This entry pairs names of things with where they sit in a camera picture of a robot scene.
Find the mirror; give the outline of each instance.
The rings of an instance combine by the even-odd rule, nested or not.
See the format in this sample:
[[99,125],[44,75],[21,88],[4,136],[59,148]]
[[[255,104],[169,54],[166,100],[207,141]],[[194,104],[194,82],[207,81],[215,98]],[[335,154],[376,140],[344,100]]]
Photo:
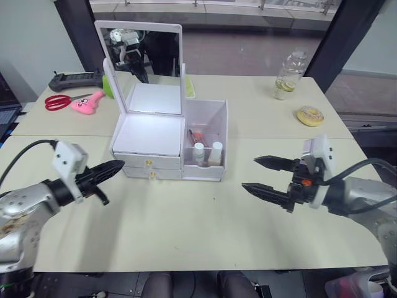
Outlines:
[[[111,23],[112,27],[101,26],[101,42],[128,111],[181,114],[181,27]],[[152,27],[165,30],[151,30]]]

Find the white storage box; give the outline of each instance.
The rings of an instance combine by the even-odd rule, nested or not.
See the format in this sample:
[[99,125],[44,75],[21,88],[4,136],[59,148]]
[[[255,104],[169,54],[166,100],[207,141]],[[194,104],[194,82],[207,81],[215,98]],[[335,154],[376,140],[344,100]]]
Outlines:
[[[124,173],[221,181],[227,167],[227,103],[186,99],[182,27],[101,20],[95,25],[106,55],[104,71],[120,108],[110,149],[115,159],[125,161]],[[192,158],[189,131],[203,135],[201,166]],[[208,166],[213,142],[223,145],[219,166]]]

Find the black remote controller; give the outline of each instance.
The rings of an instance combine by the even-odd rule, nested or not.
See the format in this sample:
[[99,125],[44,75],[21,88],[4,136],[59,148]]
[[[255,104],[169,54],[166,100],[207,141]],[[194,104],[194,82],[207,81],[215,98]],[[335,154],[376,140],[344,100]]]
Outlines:
[[102,75],[100,71],[77,74],[55,73],[48,87],[54,92],[61,92],[64,89],[75,87],[97,86],[102,88]]

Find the small bottle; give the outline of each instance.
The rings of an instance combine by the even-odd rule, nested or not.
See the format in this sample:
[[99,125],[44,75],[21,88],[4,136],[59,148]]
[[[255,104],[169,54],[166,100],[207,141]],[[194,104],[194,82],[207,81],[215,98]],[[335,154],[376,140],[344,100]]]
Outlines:
[[223,148],[223,145],[221,142],[214,142],[212,144],[210,157],[208,158],[209,166],[220,166],[221,165],[222,148]]
[[283,61],[279,76],[275,80],[274,97],[281,101],[292,97],[297,83],[305,73],[307,54],[304,49],[295,49]]
[[203,145],[203,143],[194,144],[193,162],[198,166],[204,165],[204,145]]

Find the pink object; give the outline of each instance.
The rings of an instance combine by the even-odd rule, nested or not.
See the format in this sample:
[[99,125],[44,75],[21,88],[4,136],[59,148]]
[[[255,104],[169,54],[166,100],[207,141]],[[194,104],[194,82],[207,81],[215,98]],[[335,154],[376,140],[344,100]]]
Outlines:
[[104,95],[105,95],[105,92],[98,91],[89,97],[85,97],[85,98],[73,101],[70,106],[72,107],[72,109],[74,109],[80,113],[83,113],[86,115],[91,115],[91,114],[95,113],[95,108],[98,105],[98,101]]

